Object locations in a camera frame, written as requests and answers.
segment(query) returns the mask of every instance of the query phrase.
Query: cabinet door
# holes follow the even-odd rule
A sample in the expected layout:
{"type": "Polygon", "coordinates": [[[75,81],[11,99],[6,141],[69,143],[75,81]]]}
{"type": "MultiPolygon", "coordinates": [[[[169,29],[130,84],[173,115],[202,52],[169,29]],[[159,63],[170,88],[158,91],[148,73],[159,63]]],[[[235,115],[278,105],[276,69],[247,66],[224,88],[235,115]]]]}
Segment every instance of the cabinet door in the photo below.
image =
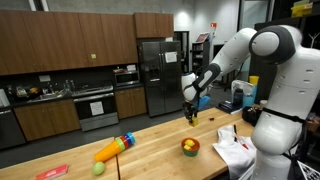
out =
{"type": "Polygon", "coordinates": [[[15,111],[22,131],[28,141],[55,135],[49,113],[46,108],[15,111]]]}
{"type": "MultiPolygon", "coordinates": [[[[1,56],[1,54],[0,54],[0,62],[3,63],[3,58],[1,56]]],[[[0,66],[0,76],[1,75],[7,75],[7,74],[9,74],[9,71],[7,70],[5,64],[3,63],[3,65],[0,66]]]]}
{"type": "Polygon", "coordinates": [[[135,13],[136,37],[156,37],[156,20],[154,13],[135,13]]]}
{"type": "Polygon", "coordinates": [[[36,57],[21,12],[0,11],[0,27],[1,62],[4,62],[2,64],[6,65],[9,73],[37,71],[36,57]]]}
{"type": "Polygon", "coordinates": [[[147,112],[144,88],[131,89],[132,109],[134,115],[147,112]]]}
{"type": "Polygon", "coordinates": [[[41,70],[66,69],[68,66],[53,13],[23,11],[22,16],[41,70]]]}
{"type": "Polygon", "coordinates": [[[87,64],[87,52],[77,13],[55,12],[54,18],[61,37],[68,68],[83,68],[87,64]]]}
{"type": "Polygon", "coordinates": [[[106,66],[108,62],[100,14],[79,14],[80,25],[91,66],[106,66]]]}
{"type": "Polygon", "coordinates": [[[173,15],[156,14],[157,36],[173,37],[173,15]]]}
{"type": "Polygon", "coordinates": [[[118,15],[118,24],[124,63],[138,63],[133,15],[118,15]]]}
{"type": "Polygon", "coordinates": [[[119,119],[133,116],[130,90],[116,91],[115,94],[119,119]]]}
{"type": "Polygon", "coordinates": [[[57,134],[80,129],[78,115],[72,100],[59,101],[57,106],[49,107],[49,113],[57,134]]]}
{"type": "Polygon", "coordinates": [[[120,22],[116,14],[101,14],[103,35],[106,42],[108,59],[111,64],[125,64],[122,47],[120,22]]]}

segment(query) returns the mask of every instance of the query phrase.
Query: red object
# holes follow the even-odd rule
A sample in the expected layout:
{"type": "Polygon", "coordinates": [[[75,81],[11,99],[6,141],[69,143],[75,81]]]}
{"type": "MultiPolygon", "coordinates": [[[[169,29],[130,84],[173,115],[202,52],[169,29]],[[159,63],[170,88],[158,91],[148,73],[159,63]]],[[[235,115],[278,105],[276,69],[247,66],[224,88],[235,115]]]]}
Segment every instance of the red object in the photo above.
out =
{"type": "Polygon", "coordinates": [[[50,180],[56,177],[66,174],[68,171],[68,164],[56,167],[54,169],[48,170],[36,176],[36,180],[50,180]]]}
{"type": "Polygon", "coordinates": [[[120,139],[122,140],[124,146],[126,147],[126,149],[129,148],[129,142],[127,141],[127,139],[123,136],[120,136],[120,139]]]}

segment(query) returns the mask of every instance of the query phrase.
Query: colorful toy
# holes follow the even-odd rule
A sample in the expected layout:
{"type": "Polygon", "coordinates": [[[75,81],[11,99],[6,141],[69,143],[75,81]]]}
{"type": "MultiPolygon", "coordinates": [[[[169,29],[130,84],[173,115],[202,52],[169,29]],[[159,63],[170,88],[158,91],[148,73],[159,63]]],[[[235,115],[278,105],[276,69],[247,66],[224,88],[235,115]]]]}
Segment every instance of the colorful toy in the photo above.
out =
{"type": "Polygon", "coordinates": [[[94,155],[96,162],[105,162],[120,152],[128,149],[135,143],[135,139],[131,132],[124,136],[116,138],[111,144],[100,150],[94,155]]]}

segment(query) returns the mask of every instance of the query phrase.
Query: kitchen appliance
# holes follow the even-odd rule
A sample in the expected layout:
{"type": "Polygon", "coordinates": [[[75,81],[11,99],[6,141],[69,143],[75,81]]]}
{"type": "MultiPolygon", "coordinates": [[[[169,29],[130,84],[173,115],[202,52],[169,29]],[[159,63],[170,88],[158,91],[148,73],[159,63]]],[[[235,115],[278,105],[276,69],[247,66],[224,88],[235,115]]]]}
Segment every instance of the kitchen appliance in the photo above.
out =
{"type": "Polygon", "coordinates": [[[180,42],[140,42],[138,50],[149,116],[182,109],[180,42]]]}
{"type": "Polygon", "coordinates": [[[124,86],[140,83],[139,71],[127,71],[114,73],[116,86],[124,86]]]}
{"type": "Polygon", "coordinates": [[[0,109],[0,149],[25,144],[26,139],[10,108],[0,109]]]}
{"type": "Polygon", "coordinates": [[[72,97],[82,131],[119,123],[111,81],[79,83],[72,97]]]}

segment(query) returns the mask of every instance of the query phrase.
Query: stainless steel refrigerator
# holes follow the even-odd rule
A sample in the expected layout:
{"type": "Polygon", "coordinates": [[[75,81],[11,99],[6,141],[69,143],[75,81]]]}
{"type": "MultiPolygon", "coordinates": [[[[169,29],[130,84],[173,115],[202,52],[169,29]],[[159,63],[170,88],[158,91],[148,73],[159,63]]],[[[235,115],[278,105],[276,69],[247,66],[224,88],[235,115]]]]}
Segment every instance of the stainless steel refrigerator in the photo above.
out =
{"type": "Polygon", "coordinates": [[[180,42],[141,42],[138,51],[149,116],[182,109],[180,42]]]}

